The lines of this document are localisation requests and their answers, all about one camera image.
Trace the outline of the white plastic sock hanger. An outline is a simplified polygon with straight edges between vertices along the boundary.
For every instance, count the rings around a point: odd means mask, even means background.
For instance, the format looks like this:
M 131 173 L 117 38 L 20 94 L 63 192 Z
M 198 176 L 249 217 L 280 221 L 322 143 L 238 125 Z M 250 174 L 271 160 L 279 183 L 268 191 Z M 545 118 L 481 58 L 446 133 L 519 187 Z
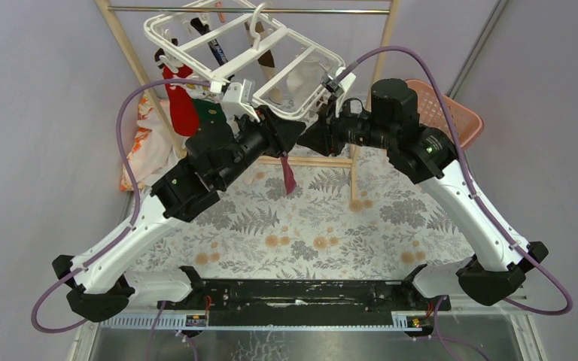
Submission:
M 211 80 L 242 82 L 247 79 L 254 83 L 251 94 L 255 109 L 266 105 L 282 119 L 302 120 L 329 92 L 320 85 L 308 100 L 295 105 L 287 90 L 288 73 L 309 56 L 321 59 L 324 75 L 329 70 L 346 67 L 346 64 L 338 54 L 275 19 L 272 10 L 270 2 L 256 5 L 249 1 L 235 1 L 229 8 L 218 8 L 213 1 L 194 1 L 179 8 L 157 8 L 158 14 L 144 21 L 143 33 L 158 48 L 164 49 L 166 66 L 171 69 L 176 65 L 191 68 L 192 79 L 199 81 L 209 92 Z M 209 24 L 211 31 L 200 35 L 190 24 L 194 17 Z M 260 40 L 255 31 L 258 21 L 268 32 L 264 40 Z M 253 45 L 245 34 L 245 22 L 250 23 Z M 214 38 L 227 57 L 225 65 L 218 65 L 207 45 Z M 276 76 L 265 80 L 257 60 L 268 50 L 275 60 Z M 278 87 L 283 94 L 280 105 L 267 97 L 273 87 Z

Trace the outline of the red fluffy sock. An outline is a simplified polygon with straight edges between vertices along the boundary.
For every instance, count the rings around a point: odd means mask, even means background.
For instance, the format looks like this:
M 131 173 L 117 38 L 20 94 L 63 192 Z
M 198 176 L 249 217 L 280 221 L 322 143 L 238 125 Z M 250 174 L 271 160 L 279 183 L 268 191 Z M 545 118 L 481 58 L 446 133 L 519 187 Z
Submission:
M 192 69 L 186 65 L 176 68 L 175 71 L 166 65 L 162 65 L 161 69 L 164 79 L 187 78 L 193 73 Z M 194 136 L 199 127 L 199 116 L 185 85 L 168 84 L 166 94 L 169 98 L 169 113 L 175 132 L 184 137 Z

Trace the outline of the brown mustard striped sock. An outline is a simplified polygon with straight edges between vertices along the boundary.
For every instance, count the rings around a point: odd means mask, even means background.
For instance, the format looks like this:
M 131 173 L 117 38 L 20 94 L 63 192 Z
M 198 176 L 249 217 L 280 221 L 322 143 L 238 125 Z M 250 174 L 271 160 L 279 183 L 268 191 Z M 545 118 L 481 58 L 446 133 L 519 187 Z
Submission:
M 164 49 L 159 48 L 154 54 L 154 61 L 158 68 L 162 69 L 166 66 L 166 53 Z

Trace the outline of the dark green sock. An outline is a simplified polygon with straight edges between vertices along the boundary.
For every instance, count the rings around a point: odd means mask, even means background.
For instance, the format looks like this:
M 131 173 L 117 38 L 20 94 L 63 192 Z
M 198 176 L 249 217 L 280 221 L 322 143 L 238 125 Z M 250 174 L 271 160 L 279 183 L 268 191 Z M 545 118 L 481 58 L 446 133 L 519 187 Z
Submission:
M 205 128 L 227 123 L 226 114 L 220 104 L 200 99 L 193 99 L 192 104 L 199 118 L 199 132 Z

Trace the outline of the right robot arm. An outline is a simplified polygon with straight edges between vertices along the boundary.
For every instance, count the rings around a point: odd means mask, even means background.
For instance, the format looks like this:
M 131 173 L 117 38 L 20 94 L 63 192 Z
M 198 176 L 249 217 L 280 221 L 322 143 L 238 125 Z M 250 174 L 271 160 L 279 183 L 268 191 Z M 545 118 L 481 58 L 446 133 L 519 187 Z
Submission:
M 523 252 L 542 262 L 546 246 L 514 234 L 511 245 L 502 232 L 503 219 L 493 223 L 467 187 L 456 147 L 441 129 L 420 122 L 418 93 L 400 79 L 372 85 L 371 108 L 354 113 L 351 101 L 334 99 L 322 106 L 318 120 L 299 138 L 298 145 L 323 156 L 337 156 L 347 144 L 386 150 L 388 160 L 413 184 L 418 184 L 448 214 L 473 248 L 460 262 L 422 265 L 411 272 L 401 290 L 408 308 L 419 310 L 433 297 L 465 294 L 491 306 L 512 295 L 524 283 L 533 265 Z

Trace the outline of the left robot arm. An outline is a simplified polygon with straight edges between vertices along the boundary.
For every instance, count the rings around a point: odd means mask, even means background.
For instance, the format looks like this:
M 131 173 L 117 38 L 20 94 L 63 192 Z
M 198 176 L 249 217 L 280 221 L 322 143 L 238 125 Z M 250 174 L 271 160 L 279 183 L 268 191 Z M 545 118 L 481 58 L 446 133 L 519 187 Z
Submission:
M 137 214 L 79 256 L 60 255 L 52 263 L 69 286 L 70 309 L 84 319 L 102 322 L 128 307 L 167 302 L 186 309 L 203 299 L 202 281 L 191 266 L 169 272 L 131 272 L 129 267 L 153 243 L 189 223 L 219 202 L 227 190 L 261 156 L 288 154 L 306 124 L 283 120 L 269 107 L 236 118 L 238 132 L 227 121 L 201 125 L 186 143 L 187 155 L 151 187 Z

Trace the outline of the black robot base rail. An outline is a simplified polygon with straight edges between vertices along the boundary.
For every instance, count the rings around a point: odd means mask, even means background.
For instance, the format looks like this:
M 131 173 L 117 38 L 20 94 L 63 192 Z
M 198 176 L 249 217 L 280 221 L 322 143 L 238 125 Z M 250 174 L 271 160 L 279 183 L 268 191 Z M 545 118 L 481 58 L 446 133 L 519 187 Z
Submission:
M 207 326 L 428 327 L 448 300 L 425 298 L 408 281 L 207 279 L 167 311 L 189 311 Z

